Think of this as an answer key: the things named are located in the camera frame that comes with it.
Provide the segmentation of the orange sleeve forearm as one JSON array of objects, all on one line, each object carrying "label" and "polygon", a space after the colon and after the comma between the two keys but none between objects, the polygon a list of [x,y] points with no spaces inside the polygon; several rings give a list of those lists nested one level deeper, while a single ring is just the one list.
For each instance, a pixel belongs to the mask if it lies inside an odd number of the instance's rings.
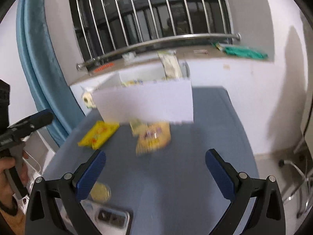
[{"label": "orange sleeve forearm", "polygon": [[1,234],[25,234],[25,214],[19,208],[15,215],[1,210]]}]

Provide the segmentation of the person's left hand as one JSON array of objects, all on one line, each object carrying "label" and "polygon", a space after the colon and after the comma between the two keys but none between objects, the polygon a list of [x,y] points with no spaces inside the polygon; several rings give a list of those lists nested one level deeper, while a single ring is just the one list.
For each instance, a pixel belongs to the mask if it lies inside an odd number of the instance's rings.
[{"label": "person's left hand", "polygon": [[1,151],[1,205],[4,210],[15,209],[13,195],[19,200],[29,194],[26,185],[29,181],[28,168],[23,159],[28,159],[25,150]]}]

